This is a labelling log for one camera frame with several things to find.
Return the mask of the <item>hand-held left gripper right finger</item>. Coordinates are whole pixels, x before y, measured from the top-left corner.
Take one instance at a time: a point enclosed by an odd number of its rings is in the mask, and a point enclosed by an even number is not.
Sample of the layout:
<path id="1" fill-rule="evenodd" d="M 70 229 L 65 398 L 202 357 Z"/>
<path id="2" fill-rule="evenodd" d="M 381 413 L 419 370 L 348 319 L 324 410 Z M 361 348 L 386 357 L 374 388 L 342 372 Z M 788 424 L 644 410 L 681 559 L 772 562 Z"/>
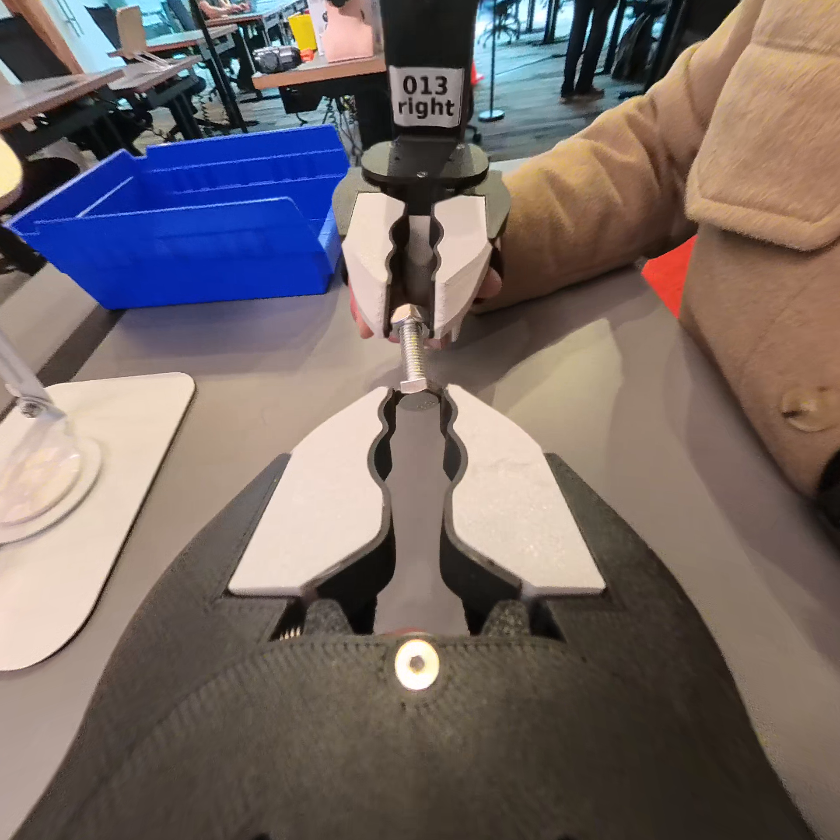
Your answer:
<path id="1" fill-rule="evenodd" d="M 518 602 L 526 625 L 541 604 L 600 598 L 606 580 L 541 445 L 460 385 L 441 396 L 444 472 L 441 577 L 467 632 Z"/>

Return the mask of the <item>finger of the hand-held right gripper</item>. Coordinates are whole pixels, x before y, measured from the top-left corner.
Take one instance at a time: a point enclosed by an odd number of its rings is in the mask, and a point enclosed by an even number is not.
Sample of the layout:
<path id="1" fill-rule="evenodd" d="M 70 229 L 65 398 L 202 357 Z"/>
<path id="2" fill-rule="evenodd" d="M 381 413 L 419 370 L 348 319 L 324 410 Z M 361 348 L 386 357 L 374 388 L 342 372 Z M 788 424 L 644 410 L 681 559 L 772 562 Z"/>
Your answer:
<path id="1" fill-rule="evenodd" d="M 437 229 L 433 338 L 456 341 L 490 263 L 486 200 L 451 197 L 434 205 L 432 220 Z"/>
<path id="2" fill-rule="evenodd" d="M 341 201 L 344 266 L 362 319 L 377 339 L 399 340 L 391 326 L 394 228 L 406 205 L 383 193 L 357 193 Z"/>

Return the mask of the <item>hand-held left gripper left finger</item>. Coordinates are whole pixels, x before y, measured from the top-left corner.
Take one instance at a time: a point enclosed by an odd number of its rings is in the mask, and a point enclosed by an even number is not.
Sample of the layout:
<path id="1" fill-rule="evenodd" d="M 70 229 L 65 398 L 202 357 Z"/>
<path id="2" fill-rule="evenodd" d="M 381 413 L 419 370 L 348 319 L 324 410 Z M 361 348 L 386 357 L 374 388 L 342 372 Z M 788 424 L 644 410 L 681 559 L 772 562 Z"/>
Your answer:
<path id="1" fill-rule="evenodd" d="M 396 567 L 391 437 L 397 393 L 379 386 L 294 447 L 227 588 L 309 605 L 339 603 L 371 634 L 378 595 Z"/>

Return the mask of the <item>steel hex bolt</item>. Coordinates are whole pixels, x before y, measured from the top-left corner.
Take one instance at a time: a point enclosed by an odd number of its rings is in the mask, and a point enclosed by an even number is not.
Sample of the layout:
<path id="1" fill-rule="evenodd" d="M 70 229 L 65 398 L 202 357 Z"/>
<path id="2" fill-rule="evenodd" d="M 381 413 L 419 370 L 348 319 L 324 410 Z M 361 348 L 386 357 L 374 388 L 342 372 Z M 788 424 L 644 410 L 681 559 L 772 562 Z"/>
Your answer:
<path id="1" fill-rule="evenodd" d="M 399 327 L 402 357 L 401 405 L 408 411 L 422 412 L 439 407 L 439 385 L 428 371 L 424 346 L 424 326 L 406 320 Z"/>

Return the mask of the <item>blue plastic bin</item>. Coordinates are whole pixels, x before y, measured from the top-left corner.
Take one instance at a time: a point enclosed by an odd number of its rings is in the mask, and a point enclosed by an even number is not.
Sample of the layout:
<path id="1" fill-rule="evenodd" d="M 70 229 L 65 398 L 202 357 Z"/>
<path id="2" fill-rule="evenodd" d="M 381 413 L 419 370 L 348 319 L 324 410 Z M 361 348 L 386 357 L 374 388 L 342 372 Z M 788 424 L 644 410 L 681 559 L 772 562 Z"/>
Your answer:
<path id="1" fill-rule="evenodd" d="M 328 123 L 121 150 L 7 228 L 108 310 L 320 295 L 349 167 Z"/>

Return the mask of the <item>wooden office desk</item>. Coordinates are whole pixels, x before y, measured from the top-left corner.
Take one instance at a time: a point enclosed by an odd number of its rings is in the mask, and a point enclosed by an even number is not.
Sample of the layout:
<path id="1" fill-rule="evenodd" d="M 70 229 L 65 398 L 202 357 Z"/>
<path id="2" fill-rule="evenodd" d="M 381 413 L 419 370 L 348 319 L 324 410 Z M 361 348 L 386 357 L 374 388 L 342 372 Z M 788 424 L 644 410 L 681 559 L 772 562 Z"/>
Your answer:
<path id="1" fill-rule="evenodd" d="M 59 140 L 68 140 L 73 133 L 89 130 L 93 153 L 98 160 L 109 156 L 108 142 L 97 131 L 101 123 L 106 136 L 116 149 L 130 151 L 128 143 L 117 131 L 111 118 L 119 101 L 140 95 L 192 69 L 198 56 L 159 61 L 155 64 L 132 63 L 94 73 L 32 80 L 17 85 L 2 85 L 2 139 L 18 158 L 27 159 Z M 25 122 L 69 105 L 81 102 L 79 110 L 60 114 L 46 126 L 29 131 Z"/>

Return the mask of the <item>person's right hand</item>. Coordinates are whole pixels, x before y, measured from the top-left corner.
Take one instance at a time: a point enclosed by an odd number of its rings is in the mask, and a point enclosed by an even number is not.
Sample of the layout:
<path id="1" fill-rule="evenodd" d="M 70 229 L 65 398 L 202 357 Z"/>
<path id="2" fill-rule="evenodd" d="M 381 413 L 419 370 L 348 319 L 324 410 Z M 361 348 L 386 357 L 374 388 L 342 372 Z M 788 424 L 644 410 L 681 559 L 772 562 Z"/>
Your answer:
<path id="1" fill-rule="evenodd" d="M 501 275 L 495 269 L 488 268 L 481 284 L 478 287 L 476 296 L 469 308 L 469 312 L 477 313 L 489 299 L 492 299 L 500 294 L 502 285 L 503 282 Z M 375 337 L 375 334 L 360 315 L 352 284 L 349 281 L 347 286 L 350 295 L 350 311 L 357 330 L 364 340 L 371 339 Z M 449 333 L 442 339 L 427 339 L 426 346 L 430 350 L 443 350 L 452 343 L 453 337 L 453 334 Z"/>

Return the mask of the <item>wooden table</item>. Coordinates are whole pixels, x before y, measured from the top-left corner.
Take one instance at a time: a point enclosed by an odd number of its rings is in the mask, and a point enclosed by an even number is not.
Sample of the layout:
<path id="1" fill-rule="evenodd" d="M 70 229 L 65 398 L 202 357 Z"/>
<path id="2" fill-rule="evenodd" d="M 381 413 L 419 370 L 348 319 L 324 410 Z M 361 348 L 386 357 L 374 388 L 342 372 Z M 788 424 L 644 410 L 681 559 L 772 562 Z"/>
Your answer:
<path id="1" fill-rule="evenodd" d="M 322 98 L 352 96 L 364 148 L 392 138 L 392 116 L 385 60 L 370 58 L 329 62 L 318 56 L 309 62 L 276 73 L 255 73 L 258 91 L 277 89 L 288 115 L 311 112 Z"/>

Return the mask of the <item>pink mannequin bust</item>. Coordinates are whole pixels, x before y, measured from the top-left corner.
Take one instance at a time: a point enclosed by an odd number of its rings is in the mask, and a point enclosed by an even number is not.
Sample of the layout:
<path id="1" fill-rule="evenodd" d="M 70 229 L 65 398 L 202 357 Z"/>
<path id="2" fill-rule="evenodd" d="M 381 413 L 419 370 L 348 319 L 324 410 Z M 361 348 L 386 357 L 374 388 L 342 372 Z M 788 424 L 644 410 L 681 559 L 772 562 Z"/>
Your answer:
<path id="1" fill-rule="evenodd" d="M 324 56 L 329 63 L 372 58 L 375 52 L 371 15 L 362 1 L 328 1 L 322 34 Z"/>

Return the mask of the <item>red fabric item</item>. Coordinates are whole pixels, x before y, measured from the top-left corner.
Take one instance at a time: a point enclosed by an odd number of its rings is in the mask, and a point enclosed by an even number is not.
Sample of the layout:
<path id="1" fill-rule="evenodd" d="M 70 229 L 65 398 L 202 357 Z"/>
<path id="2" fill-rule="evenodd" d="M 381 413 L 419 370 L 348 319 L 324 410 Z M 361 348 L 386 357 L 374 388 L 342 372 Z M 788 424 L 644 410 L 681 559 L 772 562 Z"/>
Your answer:
<path id="1" fill-rule="evenodd" d="M 648 259 L 640 269 L 642 277 L 668 311 L 679 318 L 690 258 L 697 236 L 658 257 Z"/>

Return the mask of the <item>white stand base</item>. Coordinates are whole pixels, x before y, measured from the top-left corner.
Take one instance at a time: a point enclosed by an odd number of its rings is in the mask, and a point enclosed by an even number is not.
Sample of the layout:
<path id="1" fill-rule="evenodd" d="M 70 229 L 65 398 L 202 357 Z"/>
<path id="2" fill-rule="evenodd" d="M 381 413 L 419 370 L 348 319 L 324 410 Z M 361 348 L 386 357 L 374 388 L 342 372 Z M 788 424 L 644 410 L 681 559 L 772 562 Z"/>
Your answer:
<path id="1" fill-rule="evenodd" d="M 1 334 L 1 671 L 36 666 L 84 627 L 196 384 L 182 372 L 45 387 Z"/>

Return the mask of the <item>person's tan sweater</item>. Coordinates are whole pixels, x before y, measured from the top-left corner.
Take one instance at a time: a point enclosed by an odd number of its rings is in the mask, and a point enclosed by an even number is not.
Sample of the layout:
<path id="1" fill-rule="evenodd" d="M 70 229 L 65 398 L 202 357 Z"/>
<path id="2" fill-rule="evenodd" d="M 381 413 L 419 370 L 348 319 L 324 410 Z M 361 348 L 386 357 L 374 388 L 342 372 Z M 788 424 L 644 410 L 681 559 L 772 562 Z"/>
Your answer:
<path id="1" fill-rule="evenodd" d="M 838 2 L 742 2 L 680 68 L 698 138 L 684 315 L 838 525 Z"/>

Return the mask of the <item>black stanchion post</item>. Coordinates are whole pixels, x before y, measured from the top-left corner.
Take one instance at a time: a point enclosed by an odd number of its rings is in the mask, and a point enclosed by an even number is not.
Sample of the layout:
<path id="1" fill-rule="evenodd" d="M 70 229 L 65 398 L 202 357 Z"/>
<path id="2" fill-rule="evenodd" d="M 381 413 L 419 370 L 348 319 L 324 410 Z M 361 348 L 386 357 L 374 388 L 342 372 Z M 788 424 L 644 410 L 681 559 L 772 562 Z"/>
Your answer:
<path id="1" fill-rule="evenodd" d="M 497 81 L 497 39 L 500 32 L 501 4 L 505 2 L 494 1 L 491 6 L 491 18 L 489 35 L 484 38 L 484 43 L 490 43 L 490 76 L 489 76 L 489 100 L 487 107 L 478 113 L 478 121 L 481 123 L 497 123 L 504 119 L 505 112 L 496 105 L 496 81 Z"/>

